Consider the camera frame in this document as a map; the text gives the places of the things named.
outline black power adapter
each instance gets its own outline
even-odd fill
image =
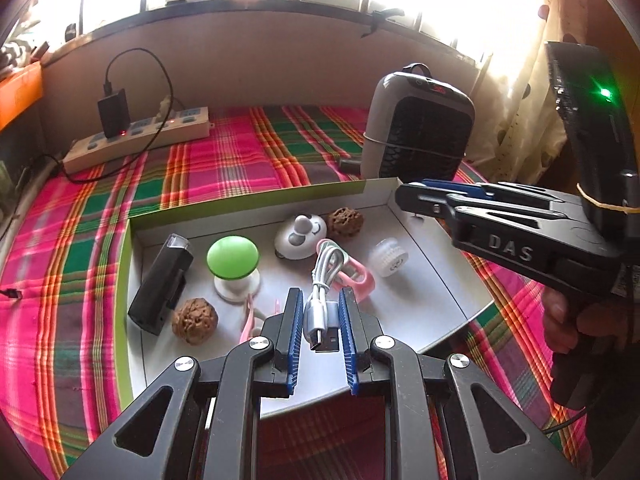
[[[105,92],[105,95],[106,97],[98,101],[98,112],[104,136],[111,139],[127,133],[131,118],[124,88],[117,93]]]

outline black cord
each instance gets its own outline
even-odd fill
[[[33,166],[36,163],[36,160],[34,160],[30,165],[28,165],[28,167],[26,167],[26,168],[24,168],[24,170],[22,170],[22,175],[20,176],[20,179],[18,179],[18,186],[17,187],[19,189],[18,189],[18,196],[15,199],[14,211],[11,213],[11,216],[9,216],[9,223],[6,225],[6,227],[4,228],[4,231],[0,235],[0,242],[2,242],[2,240],[4,240],[4,237],[9,232],[9,228],[11,227],[11,224],[14,223],[14,217],[15,217],[15,214],[18,212],[18,206],[20,205],[20,200],[22,200],[22,195],[24,194],[24,189],[27,187],[27,185],[25,183],[22,183],[22,185],[20,185],[20,183],[24,179],[24,176],[27,174],[27,172],[31,173],[33,171]]]
[[[574,416],[572,416],[571,418],[568,418],[566,421],[562,422],[561,424],[556,424],[555,426],[551,426],[550,428],[546,428],[546,430],[542,430],[542,433],[545,434],[545,435],[548,435],[548,434],[551,434],[551,433],[555,433],[556,431],[564,430],[564,428],[569,427],[574,422],[577,422],[578,420],[583,418],[587,414],[587,412],[591,409],[591,407],[593,405],[594,405],[594,403],[592,403],[590,406],[584,407],[578,413],[576,413]]]
[[[176,98],[174,98],[174,100],[175,100],[175,102],[177,102],[182,107],[183,110],[187,109],[187,107],[184,105],[184,103],[182,101],[180,101],[180,99],[178,99],[176,97]]]
[[[635,311],[634,311],[634,299],[635,299],[635,293],[634,293],[634,266],[632,265],[628,265],[625,266],[625,291],[626,291],[626,318],[627,318],[627,323],[626,323],[626,343],[625,343],[625,347],[628,347],[632,342],[633,342],[633,338],[634,338],[634,321],[635,321]],[[564,430],[564,428],[567,428],[568,426],[572,425],[574,422],[577,422],[578,420],[580,420],[581,418],[583,418],[587,412],[593,408],[596,403],[600,400],[600,398],[602,397],[602,394],[604,393],[605,389],[609,386],[609,383],[605,384],[600,393],[595,397],[595,399],[593,399],[593,402],[591,404],[589,404],[588,406],[585,406],[583,409],[581,409],[578,413],[576,413],[574,416],[572,416],[571,418],[568,418],[566,421],[562,422],[561,424],[556,424],[555,426],[551,426],[550,428],[546,428],[546,430],[542,430],[542,433],[544,433],[545,435],[550,434],[550,433],[555,433],[556,431],[560,431],[560,430]]]
[[[10,300],[21,300],[22,293],[17,288],[0,288],[0,294]]]
[[[110,176],[113,176],[113,175],[115,175],[117,173],[120,173],[125,168],[128,168],[131,164],[136,162],[140,158],[140,156],[142,156],[143,153],[148,151],[148,149],[151,147],[151,145],[158,138],[158,135],[160,134],[160,132],[164,129],[164,126],[165,126],[166,122],[169,120],[169,117],[171,116],[171,111],[174,108],[174,100],[175,100],[175,97],[174,97],[174,84],[171,82],[171,78],[169,77],[169,73],[167,72],[164,64],[162,64],[162,61],[160,61],[160,58],[158,56],[156,56],[156,54],[154,54],[150,50],[148,50],[146,48],[142,48],[140,46],[137,46],[137,47],[134,47],[134,48],[128,48],[127,50],[123,50],[121,53],[119,53],[117,56],[115,56],[109,62],[109,64],[107,65],[107,70],[105,70],[105,73],[104,73],[104,92],[105,92],[105,95],[110,95],[112,93],[111,82],[109,81],[109,70],[111,69],[111,65],[120,56],[124,56],[124,54],[128,54],[129,52],[135,52],[137,50],[139,50],[140,52],[146,52],[147,54],[149,54],[151,57],[153,57],[158,62],[158,65],[160,66],[160,68],[162,69],[162,73],[164,74],[164,78],[166,79],[166,82],[169,85],[170,102],[169,102],[169,107],[167,109],[166,115],[164,116],[164,119],[162,120],[162,124],[160,124],[160,127],[158,128],[156,133],[153,135],[153,137],[151,137],[151,140],[146,144],[146,146],[144,148],[142,148],[142,150],[139,153],[134,155],[133,158],[129,159],[127,162],[124,162],[116,170],[110,171],[109,173],[105,173],[105,174],[102,174],[100,176],[94,176],[93,178],[74,178],[74,177],[70,176],[66,172],[65,167],[64,167],[64,165],[62,164],[61,161],[57,160],[57,158],[55,156],[50,155],[49,153],[44,153],[42,156],[44,156],[45,158],[50,158],[51,160],[54,160],[56,162],[56,164],[58,165],[58,167],[60,168],[60,171],[62,172],[62,174],[72,184],[91,184],[93,182],[99,182],[100,180],[104,180],[105,178],[109,178]]]

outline bed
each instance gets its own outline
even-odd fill
[[[18,288],[24,297],[0,300],[0,410],[46,478],[59,478],[120,413],[114,276],[128,216],[355,179],[340,173],[337,159],[361,152],[366,119],[366,110],[354,108],[219,110],[210,115],[206,139],[152,150],[98,183],[75,186],[61,176],[46,183],[1,277],[2,288]],[[456,179],[477,182],[481,176],[462,164]],[[548,390],[542,286],[466,257],[494,303],[451,337],[448,348],[469,355],[540,427],[565,420],[566,410],[553,404]],[[261,479],[383,476],[384,413],[375,399],[338,396],[261,424]],[[582,470],[589,453],[584,424],[551,437]],[[442,454],[440,465],[444,471]]]

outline finger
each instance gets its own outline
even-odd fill
[[[578,315],[576,326],[583,334],[594,337],[626,336],[626,311],[613,304],[593,304]]]
[[[567,353],[578,344],[578,331],[574,326],[558,323],[547,314],[542,317],[542,326],[545,329],[545,342],[554,352]]]
[[[564,294],[546,286],[542,291],[542,305],[545,307],[545,312],[558,323],[564,323],[567,320],[569,303]]]

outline white curtain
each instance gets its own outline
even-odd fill
[[[469,161],[489,180],[535,183],[566,141],[548,82],[546,41],[583,43],[586,0],[499,0],[471,92]]]

